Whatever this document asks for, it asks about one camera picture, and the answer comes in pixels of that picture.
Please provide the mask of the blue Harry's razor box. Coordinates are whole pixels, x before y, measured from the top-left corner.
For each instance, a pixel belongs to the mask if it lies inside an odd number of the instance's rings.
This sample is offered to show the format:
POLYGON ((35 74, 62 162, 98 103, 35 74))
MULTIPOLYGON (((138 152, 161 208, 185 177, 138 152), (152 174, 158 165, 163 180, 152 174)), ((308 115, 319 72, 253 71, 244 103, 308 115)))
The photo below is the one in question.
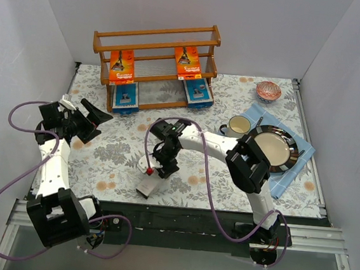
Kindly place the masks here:
POLYGON ((115 85, 112 99, 112 112, 129 115, 139 111, 138 84, 115 85))
POLYGON ((213 105, 212 94, 206 79, 193 79, 183 81, 188 108, 206 108, 213 105))

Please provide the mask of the tall beige slim box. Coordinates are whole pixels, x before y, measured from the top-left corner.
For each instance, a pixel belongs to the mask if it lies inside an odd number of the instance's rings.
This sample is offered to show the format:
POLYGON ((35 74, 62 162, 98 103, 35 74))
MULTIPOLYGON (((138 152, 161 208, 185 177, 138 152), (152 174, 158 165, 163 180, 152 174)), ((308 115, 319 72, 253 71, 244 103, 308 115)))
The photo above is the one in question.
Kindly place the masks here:
POLYGON ((143 198, 148 199, 149 196, 154 192, 156 187, 161 183, 161 178, 157 174, 143 175, 143 179, 136 186, 136 191, 143 198))

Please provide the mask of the orange razor pack with pictures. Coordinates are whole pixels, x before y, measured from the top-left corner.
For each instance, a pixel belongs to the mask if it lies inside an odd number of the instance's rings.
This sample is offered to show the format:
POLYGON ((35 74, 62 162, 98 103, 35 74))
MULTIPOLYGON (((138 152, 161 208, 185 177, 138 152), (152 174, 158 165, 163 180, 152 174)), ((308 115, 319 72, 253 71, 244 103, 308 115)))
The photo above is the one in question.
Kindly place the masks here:
POLYGON ((109 84, 126 85, 132 84, 134 80, 134 51, 121 50, 110 53, 109 84))

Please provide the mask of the orange Gillette Fusion5 box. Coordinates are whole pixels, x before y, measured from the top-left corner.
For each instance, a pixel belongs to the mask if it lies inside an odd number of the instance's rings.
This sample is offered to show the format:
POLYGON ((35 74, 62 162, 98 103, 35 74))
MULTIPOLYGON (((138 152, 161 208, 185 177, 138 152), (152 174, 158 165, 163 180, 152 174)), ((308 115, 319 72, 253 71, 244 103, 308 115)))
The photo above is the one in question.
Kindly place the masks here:
POLYGON ((196 46, 174 48, 178 80, 201 79, 201 65, 196 46))

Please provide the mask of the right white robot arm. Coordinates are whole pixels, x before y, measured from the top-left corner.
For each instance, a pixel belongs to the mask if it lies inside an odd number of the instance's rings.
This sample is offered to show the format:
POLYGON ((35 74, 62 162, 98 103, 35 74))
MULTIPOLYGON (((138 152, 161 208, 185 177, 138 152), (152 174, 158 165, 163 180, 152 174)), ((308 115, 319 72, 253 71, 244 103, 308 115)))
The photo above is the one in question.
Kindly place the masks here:
POLYGON ((142 172, 167 179, 179 170, 177 155, 182 149, 200 152, 205 159, 218 159, 229 169, 234 185, 247 195, 254 224, 253 230, 242 238, 233 238, 224 230, 221 233, 234 243, 250 238, 265 244, 278 240, 278 229, 284 221, 270 195, 270 163, 253 138, 204 132, 196 122, 179 117, 159 118, 147 133, 153 134, 159 143, 140 160, 142 172))

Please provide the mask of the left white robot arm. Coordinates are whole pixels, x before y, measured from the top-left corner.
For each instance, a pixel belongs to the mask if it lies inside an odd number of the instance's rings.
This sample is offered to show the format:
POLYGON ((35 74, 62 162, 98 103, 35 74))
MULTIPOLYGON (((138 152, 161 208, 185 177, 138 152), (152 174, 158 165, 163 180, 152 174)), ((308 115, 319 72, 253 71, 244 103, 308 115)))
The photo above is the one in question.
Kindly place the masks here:
POLYGON ((103 222, 99 201, 93 195, 76 197, 69 186, 69 156, 72 138, 84 144, 101 134, 98 126, 112 116, 96 108, 87 99, 81 104, 84 115, 68 95, 60 101, 40 105, 42 121, 35 132, 43 165, 36 197, 27 202, 27 213, 45 247, 85 236, 103 222))

